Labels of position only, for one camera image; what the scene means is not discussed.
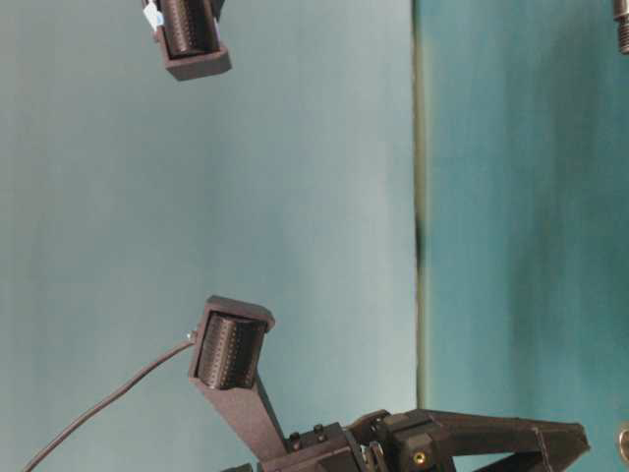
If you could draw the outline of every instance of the black 3d-printed part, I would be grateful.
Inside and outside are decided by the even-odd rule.
[[[207,0],[161,0],[168,50],[172,57],[218,50],[214,17]]]
[[[265,330],[260,321],[211,314],[201,347],[199,379],[219,390],[251,388]]]

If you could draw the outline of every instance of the black rubber roller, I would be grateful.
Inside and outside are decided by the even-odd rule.
[[[218,34],[209,0],[161,0],[171,57],[215,52]]]
[[[210,388],[251,388],[256,380],[266,323],[222,313],[210,315],[198,378]]]

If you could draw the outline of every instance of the black cable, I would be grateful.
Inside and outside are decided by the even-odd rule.
[[[64,429],[61,433],[59,433],[57,437],[54,440],[52,440],[44,449],[38,452],[35,455],[35,457],[30,460],[30,462],[26,465],[26,467],[22,469],[22,472],[30,472],[31,470],[33,470],[39,464],[39,462],[41,462],[59,444],[65,441],[69,435],[71,435],[74,431],[76,431],[89,418],[91,418],[100,410],[109,406],[118,398],[123,396],[129,390],[131,390],[139,381],[141,381],[146,375],[148,375],[155,368],[159,367],[161,364],[163,364],[167,360],[171,359],[172,357],[175,357],[180,352],[185,351],[186,349],[194,345],[195,335],[196,334],[193,332],[191,335],[189,335],[189,339],[187,341],[182,342],[181,344],[178,344],[177,346],[172,348],[170,351],[162,354],[160,357],[155,359],[153,362],[151,362],[142,370],[140,370],[137,374],[135,374],[132,378],[130,378],[126,383],[121,385],[118,389],[116,389],[115,391],[113,391],[112,393],[104,397],[102,400],[100,400],[98,403],[96,403],[94,406],[89,408],[83,415],[81,415],[79,418],[73,421],[70,425],[68,425],[66,429]]]

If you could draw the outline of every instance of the blue-green backdrop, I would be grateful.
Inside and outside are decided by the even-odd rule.
[[[238,0],[234,70],[177,84],[139,0],[3,2],[0,469],[171,347],[212,293],[277,318],[286,433],[415,405],[409,2]],[[250,460],[189,354],[41,470]]]
[[[629,419],[629,58],[610,1],[417,3],[424,404]]]

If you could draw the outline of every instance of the brass insert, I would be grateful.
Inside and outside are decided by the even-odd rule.
[[[423,452],[417,452],[414,456],[413,456],[413,461],[417,464],[417,465],[424,465],[426,464],[426,461],[428,460],[428,458],[426,457],[426,455]]]

